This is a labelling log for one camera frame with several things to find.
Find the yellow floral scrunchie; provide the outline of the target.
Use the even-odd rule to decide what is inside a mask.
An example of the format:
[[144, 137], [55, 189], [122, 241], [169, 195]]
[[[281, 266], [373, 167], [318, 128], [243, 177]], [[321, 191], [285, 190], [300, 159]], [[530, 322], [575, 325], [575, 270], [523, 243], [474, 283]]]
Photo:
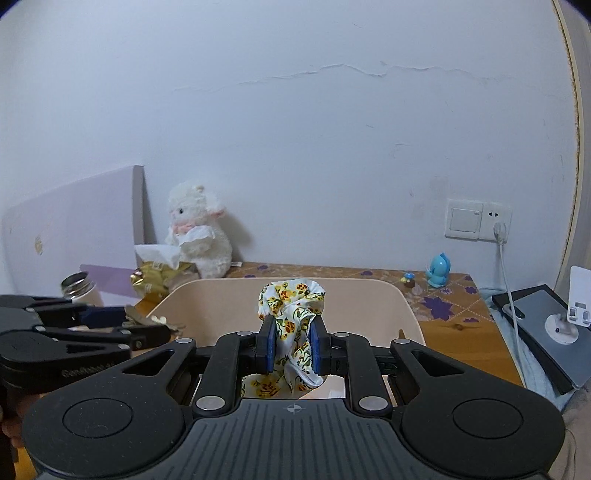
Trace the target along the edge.
[[322, 315], [325, 289], [311, 279], [271, 282], [259, 293], [259, 319], [276, 318], [276, 356], [270, 374], [242, 379], [247, 398], [300, 398], [321, 387], [325, 378], [312, 369], [308, 328]]

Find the white thermos bottle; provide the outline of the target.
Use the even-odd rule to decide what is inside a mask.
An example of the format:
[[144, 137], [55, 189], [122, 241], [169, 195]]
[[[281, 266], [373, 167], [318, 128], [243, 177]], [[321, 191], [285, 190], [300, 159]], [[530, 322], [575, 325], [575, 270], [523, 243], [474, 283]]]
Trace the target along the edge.
[[103, 306], [100, 292], [86, 271], [69, 275], [60, 283], [60, 288], [63, 296], [74, 303]]

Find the beige plastic storage basket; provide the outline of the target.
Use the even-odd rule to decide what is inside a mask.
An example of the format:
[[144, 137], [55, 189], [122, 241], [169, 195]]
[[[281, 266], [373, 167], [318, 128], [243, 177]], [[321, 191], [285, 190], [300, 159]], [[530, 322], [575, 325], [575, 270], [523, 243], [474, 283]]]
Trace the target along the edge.
[[401, 291], [363, 279], [208, 279], [170, 293], [149, 318], [178, 328], [200, 347], [222, 335], [256, 332], [266, 316], [276, 318], [276, 353], [270, 374], [242, 380], [246, 398], [342, 398], [345, 381], [315, 374], [311, 321], [324, 320], [330, 332], [347, 331], [387, 347], [396, 338], [424, 341], [419, 322]]

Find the gold tissue pack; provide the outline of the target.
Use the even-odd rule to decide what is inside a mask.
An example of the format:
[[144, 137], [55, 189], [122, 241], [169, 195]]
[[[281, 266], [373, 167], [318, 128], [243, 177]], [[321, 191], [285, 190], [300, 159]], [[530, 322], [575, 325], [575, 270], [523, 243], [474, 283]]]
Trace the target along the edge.
[[130, 282], [145, 300], [159, 302], [182, 284], [199, 278], [197, 266], [181, 260], [178, 246], [139, 244], [134, 250], [139, 265], [131, 273]]

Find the pink headboard panel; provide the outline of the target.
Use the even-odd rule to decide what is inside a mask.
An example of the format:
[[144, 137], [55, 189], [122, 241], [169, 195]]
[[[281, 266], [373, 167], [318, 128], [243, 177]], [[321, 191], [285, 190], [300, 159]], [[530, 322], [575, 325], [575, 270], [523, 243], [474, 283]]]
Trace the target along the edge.
[[132, 291], [135, 247], [149, 239], [140, 165], [67, 173], [48, 167], [1, 176], [1, 291], [58, 296], [60, 283], [88, 268], [108, 298]]

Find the small mushroom figurine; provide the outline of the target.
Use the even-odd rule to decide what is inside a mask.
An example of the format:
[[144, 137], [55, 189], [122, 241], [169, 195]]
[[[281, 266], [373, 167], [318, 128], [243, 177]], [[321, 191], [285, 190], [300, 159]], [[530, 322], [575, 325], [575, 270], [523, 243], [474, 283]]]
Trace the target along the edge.
[[413, 272], [406, 272], [404, 276], [401, 278], [401, 282], [407, 288], [413, 288], [416, 284], [416, 277]]

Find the white plush lamb toy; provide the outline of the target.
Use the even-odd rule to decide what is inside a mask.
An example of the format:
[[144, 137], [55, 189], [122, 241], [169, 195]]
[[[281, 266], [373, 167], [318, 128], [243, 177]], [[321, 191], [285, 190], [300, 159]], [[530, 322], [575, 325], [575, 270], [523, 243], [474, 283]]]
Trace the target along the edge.
[[218, 222], [225, 207], [214, 193], [190, 182], [174, 186], [168, 195], [165, 243], [178, 247], [180, 260], [193, 263], [202, 279], [222, 278], [232, 261], [232, 247]]

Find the floral table mat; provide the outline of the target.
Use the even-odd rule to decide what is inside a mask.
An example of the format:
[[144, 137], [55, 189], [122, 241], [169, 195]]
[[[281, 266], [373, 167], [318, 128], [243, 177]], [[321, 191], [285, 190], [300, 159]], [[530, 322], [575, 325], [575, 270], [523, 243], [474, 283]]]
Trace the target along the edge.
[[402, 280], [404, 270], [304, 266], [245, 262], [232, 266], [228, 278], [356, 278], [381, 280], [399, 288], [420, 322], [443, 321], [476, 325], [492, 322], [490, 310], [473, 278], [466, 273], [454, 273], [447, 284], [436, 289], [428, 284], [424, 271], [413, 271], [415, 284], [408, 287]]

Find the blue cartoon figurine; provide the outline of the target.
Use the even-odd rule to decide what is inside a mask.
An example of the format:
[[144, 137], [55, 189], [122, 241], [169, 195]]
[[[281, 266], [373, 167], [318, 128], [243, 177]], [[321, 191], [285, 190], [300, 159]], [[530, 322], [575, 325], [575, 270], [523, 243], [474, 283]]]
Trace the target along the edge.
[[429, 267], [426, 269], [427, 282], [435, 289], [443, 288], [449, 281], [450, 273], [451, 261], [449, 257], [442, 252], [432, 259]]

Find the grey laptop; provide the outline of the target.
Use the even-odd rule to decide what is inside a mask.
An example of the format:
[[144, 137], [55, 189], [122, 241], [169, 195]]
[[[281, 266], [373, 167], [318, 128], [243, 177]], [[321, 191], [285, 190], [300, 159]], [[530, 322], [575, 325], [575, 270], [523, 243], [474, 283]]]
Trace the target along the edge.
[[580, 388], [590, 379], [590, 321], [569, 321], [571, 309], [549, 286], [500, 293], [492, 297], [558, 392]]

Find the white phone stand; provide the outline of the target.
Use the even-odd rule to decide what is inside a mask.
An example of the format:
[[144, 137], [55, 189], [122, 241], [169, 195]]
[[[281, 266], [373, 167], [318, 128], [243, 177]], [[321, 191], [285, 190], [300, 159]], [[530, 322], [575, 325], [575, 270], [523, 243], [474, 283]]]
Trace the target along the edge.
[[568, 306], [565, 313], [551, 314], [545, 321], [550, 338], [560, 345], [572, 345], [583, 328], [590, 327], [591, 272], [578, 266], [570, 269]]

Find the beige cloth garment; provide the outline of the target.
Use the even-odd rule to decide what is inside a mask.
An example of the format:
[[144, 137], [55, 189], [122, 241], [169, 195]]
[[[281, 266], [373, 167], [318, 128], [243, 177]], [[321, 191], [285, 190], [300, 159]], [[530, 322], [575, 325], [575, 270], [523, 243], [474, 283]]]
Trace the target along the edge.
[[563, 446], [550, 469], [552, 479], [589, 480], [590, 466], [590, 398], [573, 397], [563, 419], [566, 433]]

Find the white wall switch socket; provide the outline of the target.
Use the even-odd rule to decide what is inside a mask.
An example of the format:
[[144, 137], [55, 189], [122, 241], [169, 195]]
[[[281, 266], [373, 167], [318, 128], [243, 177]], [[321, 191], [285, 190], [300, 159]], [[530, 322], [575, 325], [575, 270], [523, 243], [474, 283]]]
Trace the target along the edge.
[[445, 236], [447, 238], [496, 242], [494, 227], [504, 224], [509, 234], [513, 209], [497, 202], [449, 199]]

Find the white door frame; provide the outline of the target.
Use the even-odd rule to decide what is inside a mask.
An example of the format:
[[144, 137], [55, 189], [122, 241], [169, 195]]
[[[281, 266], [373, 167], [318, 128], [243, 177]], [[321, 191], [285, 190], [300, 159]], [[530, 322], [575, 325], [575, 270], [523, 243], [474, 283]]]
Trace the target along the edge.
[[571, 71], [576, 171], [569, 233], [556, 281], [566, 299], [572, 266], [590, 267], [590, 22], [568, 1], [554, 1]]

